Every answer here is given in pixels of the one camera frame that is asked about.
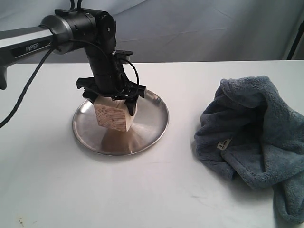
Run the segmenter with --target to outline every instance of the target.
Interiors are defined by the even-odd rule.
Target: wooden block
[[[134,116],[129,115],[124,100],[113,101],[110,97],[98,96],[94,102],[94,109],[99,126],[127,132],[137,113],[137,106]]]

